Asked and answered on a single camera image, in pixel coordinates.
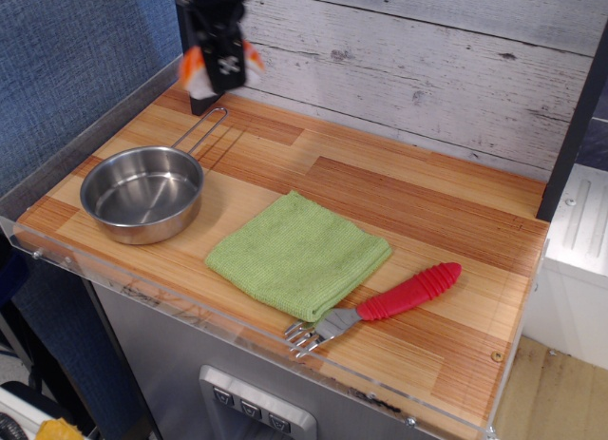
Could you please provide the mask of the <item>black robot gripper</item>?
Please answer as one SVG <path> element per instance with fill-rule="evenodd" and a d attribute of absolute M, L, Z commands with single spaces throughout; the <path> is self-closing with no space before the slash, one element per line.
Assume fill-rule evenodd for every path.
<path fill-rule="evenodd" d="M 225 92 L 245 85 L 246 65 L 239 22 L 246 0 L 176 0 L 193 18 L 211 88 Z"/>

